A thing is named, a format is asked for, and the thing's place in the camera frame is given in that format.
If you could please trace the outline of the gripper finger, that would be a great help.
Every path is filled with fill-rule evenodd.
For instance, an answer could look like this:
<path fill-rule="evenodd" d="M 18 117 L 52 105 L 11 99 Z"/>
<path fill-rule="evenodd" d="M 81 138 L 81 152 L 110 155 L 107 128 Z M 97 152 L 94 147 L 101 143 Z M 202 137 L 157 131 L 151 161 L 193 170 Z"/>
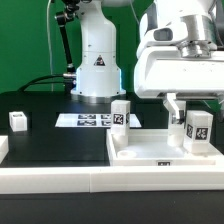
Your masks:
<path fill-rule="evenodd" d="M 219 122 L 224 125 L 224 100 L 220 103 L 220 110 L 218 113 Z"/>

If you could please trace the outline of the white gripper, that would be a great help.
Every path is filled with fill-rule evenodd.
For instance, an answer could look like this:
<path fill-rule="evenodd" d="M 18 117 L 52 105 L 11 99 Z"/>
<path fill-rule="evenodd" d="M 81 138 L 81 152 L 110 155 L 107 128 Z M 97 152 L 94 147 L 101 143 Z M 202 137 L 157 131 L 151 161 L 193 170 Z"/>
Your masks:
<path fill-rule="evenodd" d="M 171 124 L 185 122 L 185 99 L 224 94 L 224 52 L 205 15 L 178 18 L 142 33 L 136 52 L 134 91 L 141 98 L 163 98 Z"/>

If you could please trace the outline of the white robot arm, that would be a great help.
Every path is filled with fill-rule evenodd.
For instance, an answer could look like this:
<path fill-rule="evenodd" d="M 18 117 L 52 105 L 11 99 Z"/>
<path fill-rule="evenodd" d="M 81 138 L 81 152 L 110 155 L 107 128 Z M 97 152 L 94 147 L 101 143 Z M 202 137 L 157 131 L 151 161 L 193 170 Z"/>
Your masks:
<path fill-rule="evenodd" d="M 116 28 L 104 7 L 134 0 L 63 0 L 65 18 L 77 17 L 82 31 L 82 63 L 69 65 L 73 96 L 92 102 L 123 95 L 116 64 Z M 139 24 L 140 43 L 134 91 L 162 99 L 175 122 L 184 120 L 183 100 L 216 99 L 224 117 L 224 10 L 221 0 L 153 0 Z"/>

